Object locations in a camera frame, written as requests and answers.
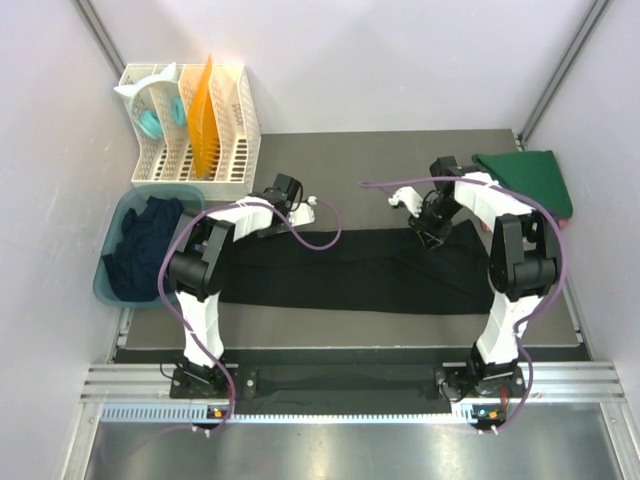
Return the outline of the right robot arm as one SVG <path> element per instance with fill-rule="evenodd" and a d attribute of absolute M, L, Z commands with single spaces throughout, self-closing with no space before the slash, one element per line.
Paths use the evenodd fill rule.
<path fill-rule="evenodd" d="M 537 208 L 505 193 L 479 167 L 461 167 L 452 156 L 430 167 L 434 197 L 412 187 L 398 189 L 390 203 L 403 206 L 409 224 L 434 249 L 444 243 L 453 217 L 463 208 L 492 234 L 488 275 L 494 299 L 484 331 L 462 371 L 437 376 L 442 395 L 460 401 L 474 392 L 487 396 L 518 376 L 518 345 L 531 315 L 560 276 L 560 247 L 552 226 Z"/>

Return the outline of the black t shirt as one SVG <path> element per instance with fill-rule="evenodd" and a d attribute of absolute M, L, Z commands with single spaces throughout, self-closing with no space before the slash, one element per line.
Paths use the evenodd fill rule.
<path fill-rule="evenodd" d="M 220 294 L 226 303 L 394 314 L 482 315 L 494 293 L 489 258 L 469 220 L 427 249 L 409 228 L 245 238 Z"/>

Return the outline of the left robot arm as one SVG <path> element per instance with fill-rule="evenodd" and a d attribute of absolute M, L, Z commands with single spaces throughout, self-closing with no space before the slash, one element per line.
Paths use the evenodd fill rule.
<path fill-rule="evenodd" d="M 227 374 L 215 361 L 224 352 L 218 305 L 234 243 L 253 234 L 268 237 L 282 232 L 281 216 L 294 225 L 312 222 L 314 213 L 302 200 L 301 182 L 279 174 L 271 187 L 203 216 L 185 235 L 180 231 L 196 215 L 186 212 L 180 217 L 171 240 L 176 249 L 168 261 L 166 280 L 189 326 L 184 353 L 173 374 L 173 398 L 214 398 L 228 393 Z"/>

